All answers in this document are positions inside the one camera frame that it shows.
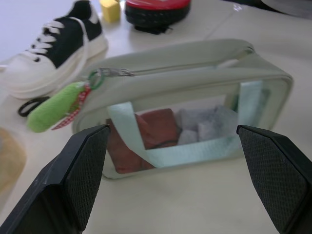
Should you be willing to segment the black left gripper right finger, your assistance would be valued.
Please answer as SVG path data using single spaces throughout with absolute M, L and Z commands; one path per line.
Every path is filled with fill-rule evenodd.
M 277 231 L 312 232 L 312 162 L 281 134 L 239 125 L 253 186 Z

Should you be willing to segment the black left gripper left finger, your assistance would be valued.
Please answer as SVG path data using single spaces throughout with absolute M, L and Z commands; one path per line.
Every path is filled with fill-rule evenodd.
M 101 182 L 108 125 L 71 136 L 37 175 L 0 227 L 2 234 L 80 234 Z

